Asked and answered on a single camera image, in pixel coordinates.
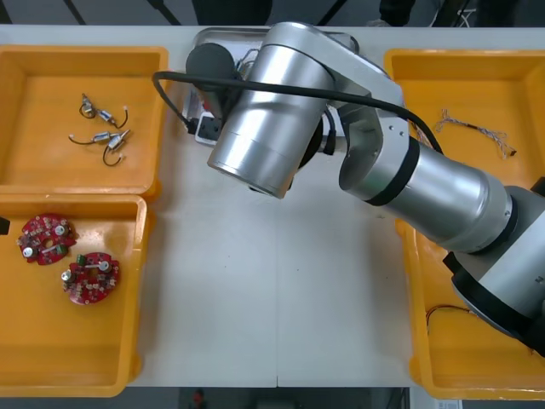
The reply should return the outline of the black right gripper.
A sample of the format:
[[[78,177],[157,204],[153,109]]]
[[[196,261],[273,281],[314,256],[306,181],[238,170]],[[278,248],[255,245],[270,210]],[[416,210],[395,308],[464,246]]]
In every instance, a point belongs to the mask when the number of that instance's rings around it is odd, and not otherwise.
[[[232,110],[232,97],[230,94],[213,94],[211,96],[211,113],[220,121],[221,126],[225,124]]]

